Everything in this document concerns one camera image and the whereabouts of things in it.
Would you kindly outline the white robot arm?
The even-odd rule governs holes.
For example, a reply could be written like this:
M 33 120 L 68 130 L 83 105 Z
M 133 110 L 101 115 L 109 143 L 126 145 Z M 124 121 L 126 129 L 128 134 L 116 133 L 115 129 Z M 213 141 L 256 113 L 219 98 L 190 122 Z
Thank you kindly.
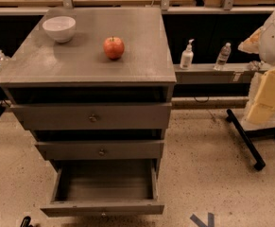
M 238 45 L 238 49 L 258 54 L 264 64 L 271 66 L 251 81 L 245 112 L 245 120 L 250 124 L 265 124 L 275 114 L 275 10 L 261 27 Z

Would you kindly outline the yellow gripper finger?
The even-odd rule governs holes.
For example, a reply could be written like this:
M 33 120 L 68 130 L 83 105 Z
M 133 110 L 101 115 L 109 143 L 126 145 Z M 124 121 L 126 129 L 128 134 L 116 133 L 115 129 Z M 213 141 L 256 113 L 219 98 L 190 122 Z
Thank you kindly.
M 244 42 L 238 45 L 238 50 L 248 54 L 258 54 L 260 35 L 261 28 L 258 28 Z
M 264 74 L 255 73 L 249 87 L 245 120 L 254 125 L 265 124 L 275 114 L 275 67 Z

